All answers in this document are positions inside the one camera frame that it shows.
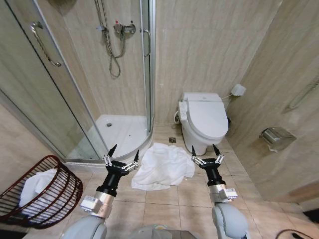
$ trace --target toilet control panel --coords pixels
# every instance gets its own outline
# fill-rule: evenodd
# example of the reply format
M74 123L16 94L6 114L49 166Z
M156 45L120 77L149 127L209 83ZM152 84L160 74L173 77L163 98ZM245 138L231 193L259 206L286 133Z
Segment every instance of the toilet control panel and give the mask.
M187 103L186 101L178 102L179 109L179 120L186 121L187 120Z

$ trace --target toilet paper holder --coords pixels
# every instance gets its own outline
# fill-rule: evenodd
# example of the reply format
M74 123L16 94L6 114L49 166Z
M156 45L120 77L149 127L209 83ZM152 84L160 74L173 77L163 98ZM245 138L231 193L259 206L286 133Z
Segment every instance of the toilet paper holder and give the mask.
M270 151L278 152L290 145L297 138L282 127L269 127L259 135L268 144Z

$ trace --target toilet lid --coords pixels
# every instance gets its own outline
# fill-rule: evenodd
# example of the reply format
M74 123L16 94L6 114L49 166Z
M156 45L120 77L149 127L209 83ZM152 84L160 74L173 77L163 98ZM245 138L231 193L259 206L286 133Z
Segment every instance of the toilet lid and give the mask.
M188 101L187 117L192 128L203 137L221 138L228 131L225 107L220 98L216 101Z

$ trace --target shower enclosure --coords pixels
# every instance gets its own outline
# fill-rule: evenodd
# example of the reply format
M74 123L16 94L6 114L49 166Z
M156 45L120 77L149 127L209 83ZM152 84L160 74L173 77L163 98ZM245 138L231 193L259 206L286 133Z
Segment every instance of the shower enclosure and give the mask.
M125 160L152 137L155 0L103 3L115 54L113 25L136 26L117 78L94 0L0 2L1 103L65 162L100 163L115 144Z

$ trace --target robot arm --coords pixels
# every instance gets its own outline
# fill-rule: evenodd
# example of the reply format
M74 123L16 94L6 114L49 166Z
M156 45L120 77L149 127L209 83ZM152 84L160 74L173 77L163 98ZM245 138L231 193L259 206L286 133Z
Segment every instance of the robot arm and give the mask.
M128 175L139 165L139 151L130 164L111 161L116 146L110 149L107 156L104 156L108 175L103 184L96 189L94 197L85 196L80 205L90 215L71 225L63 234L62 239L105 239L107 232L105 221L111 213L120 178Z
M192 147L192 160L206 171L210 198L214 203L212 216L219 239L250 239L245 216L234 206L228 204L237 198L234 188L226 188L226 183L218 172L224 155L213 145L217 158L200 159Z

